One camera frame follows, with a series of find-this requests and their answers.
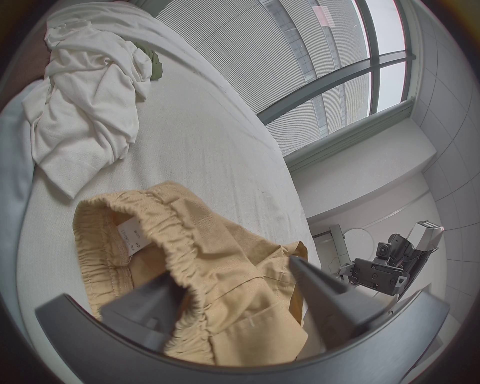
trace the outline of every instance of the pink rectangle on window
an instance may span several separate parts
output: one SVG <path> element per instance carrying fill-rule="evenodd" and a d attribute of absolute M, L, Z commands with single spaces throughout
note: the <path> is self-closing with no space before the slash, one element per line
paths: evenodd
<path fill-rule="evenodd" d="M 318 5 L 316 7 L 312 7 L 312 9 L 317 16 L 320 25 L 323 25 L 324 27 L 335 27 L 332 15 L 330 14 L 327 6 Z"/>

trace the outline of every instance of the light blue fabric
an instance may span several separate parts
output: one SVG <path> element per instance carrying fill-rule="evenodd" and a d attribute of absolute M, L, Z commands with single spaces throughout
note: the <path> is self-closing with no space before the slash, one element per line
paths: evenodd
<path fill-rule="evenodd" d="M 41 80 L 37 80 L 25 87 L 0 113 L 0 293 L 27 340 L 18 305 L 16 267 L 20 231 L 32 189 L 34 161 L 30 124 L 22 101 L 40 83 Z"/>

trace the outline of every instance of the crumpled white cloth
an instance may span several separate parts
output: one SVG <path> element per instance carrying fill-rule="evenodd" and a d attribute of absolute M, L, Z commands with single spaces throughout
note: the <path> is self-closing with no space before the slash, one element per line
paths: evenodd
<path fill-rule="evenodd" d="M 152 63 L 131 41 L 90 21 L 47 22 L 44 81 L 23 101 L 32 157 L 71 199 L 103 167 L 126 156 L 138 132 Z"/>

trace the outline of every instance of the brown fabric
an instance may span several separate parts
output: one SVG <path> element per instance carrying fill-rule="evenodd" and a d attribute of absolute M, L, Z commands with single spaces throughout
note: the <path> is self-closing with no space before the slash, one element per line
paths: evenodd
<path fill-rule="evenodd" d="M 43 79 L 50 62 L 50 51 L 44 41 L 47 25 L 44 24 L 31 37 L 15 62 L 10 76 L 0 94 L 0 111 L 27 85 Z"/>
<path fill-rule="evenodd" d="M 153 243 L 129 260 L 116 225 L 135 216 Z M 85 289 L 98 309 L 165 270 L 187 288 L 186 309 L 164 353 L 203 364 L 259 366 L 293 361 L 307 334 L 302 298 L 281 246 L 212 212 L 183 186 L 103 194 L 78 204 L 73 220 Z"/>

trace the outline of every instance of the mattress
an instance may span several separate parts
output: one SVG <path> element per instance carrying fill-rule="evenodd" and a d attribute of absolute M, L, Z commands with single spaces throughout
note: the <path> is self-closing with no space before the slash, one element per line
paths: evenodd
<path fill-rule="evenodd" d="M 100 9 L 111 14 L 97 16 Z M 129 4 L 88 3 L 60 12 L 148 43 L 164 69 L 148 98 L 137 102 L 140 129 L 124 160 L 101 170 L 74 200 L 38 167 L 34 174 L 18 251 L 20 309 L 42 360 L 63 381 L 79 383 L 47 340 L 34 311 L 62 293 L 90 310 L 72 232 L 80 200 L 172 180 L 260 236 L 283 244 L 303 241 L 309 261 L 318 267 L 320 261 L 278 144 L 209 62 L 160 21 L 142 21 L 145 12 Z"/>

